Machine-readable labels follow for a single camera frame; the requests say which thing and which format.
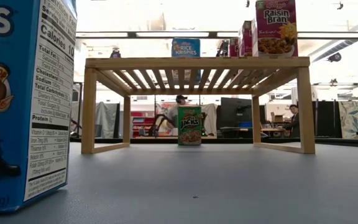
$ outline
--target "gray carpet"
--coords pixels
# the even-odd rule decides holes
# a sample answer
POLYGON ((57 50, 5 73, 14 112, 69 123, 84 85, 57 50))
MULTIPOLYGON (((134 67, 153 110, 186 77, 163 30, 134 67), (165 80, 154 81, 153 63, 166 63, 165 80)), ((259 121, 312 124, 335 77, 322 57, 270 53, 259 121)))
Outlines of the gray carpet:
POLYGON ((358 148, 71 144, 69 184, 2 224, 358 223, 358 148))

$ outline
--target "cereal bowl image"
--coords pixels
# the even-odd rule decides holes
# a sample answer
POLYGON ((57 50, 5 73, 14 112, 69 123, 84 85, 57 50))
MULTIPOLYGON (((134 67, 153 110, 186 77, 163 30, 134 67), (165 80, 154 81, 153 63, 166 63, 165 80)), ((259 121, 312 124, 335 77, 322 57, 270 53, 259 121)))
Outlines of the cereal bowl image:
POLYGON ((276 55, 279 57, 292 57, 295 46, 285 39, 264 37, 258 39, 259 56, 276 55))

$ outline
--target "cereal box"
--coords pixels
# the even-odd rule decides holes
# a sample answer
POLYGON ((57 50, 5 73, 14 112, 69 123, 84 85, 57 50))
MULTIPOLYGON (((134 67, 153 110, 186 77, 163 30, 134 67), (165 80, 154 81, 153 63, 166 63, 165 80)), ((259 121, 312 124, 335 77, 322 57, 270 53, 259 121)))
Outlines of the cereal box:
POLYGON ((75 0, 0 0, 0 212, 67 184, 75 0))
MULTIPOLYGON (((200 57, 200 40, 192 38, 174 38, 172 40, 172 57, 200 57)), ((191 70, 185 70, 185 85, 189 84, 191 70)), ((173 81, 176 85, 179 84, 178 70, 172 71, 173 81)), ((196 83, 201 79, 201 71, 198 70, 196 83)))
POLYGON ((256 24, 255 21, 244 21, 239 31, 239 56, 257 56, 256 24))
POLYGON ((202 115, 200 106, 178 107, 178 144, 200 145, 202 115))
POLYGON ((256 2, 259 56, 298 56, 295 0, 256 2))
POLYGON ((239 56, 239 39, 230 38, 229 40, 229 57, 239 56))

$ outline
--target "computer monitor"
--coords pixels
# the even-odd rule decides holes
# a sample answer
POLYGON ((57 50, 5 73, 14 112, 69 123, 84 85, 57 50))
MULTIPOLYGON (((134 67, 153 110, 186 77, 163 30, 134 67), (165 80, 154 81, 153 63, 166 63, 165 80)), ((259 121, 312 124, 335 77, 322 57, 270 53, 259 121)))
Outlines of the computer monitor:
POLYGON ((252 121, 252 100, 221 98, 221 127, 238 127, 239 122, 252 121))

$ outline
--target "red shelf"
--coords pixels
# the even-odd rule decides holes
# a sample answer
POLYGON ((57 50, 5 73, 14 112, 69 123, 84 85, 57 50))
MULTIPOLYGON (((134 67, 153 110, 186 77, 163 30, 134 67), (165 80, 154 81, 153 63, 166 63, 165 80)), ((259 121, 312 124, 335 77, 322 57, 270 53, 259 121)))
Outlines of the red shelf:
POLYGON ((150 113, 153 113, 153 112, 131 112, 133 138, 140 136, 138 127, 144 127, 145 133, 147 133, 149 131, 149 129, 151 128, 151 126, 154 123, 154 117, 150 117, 150 113))

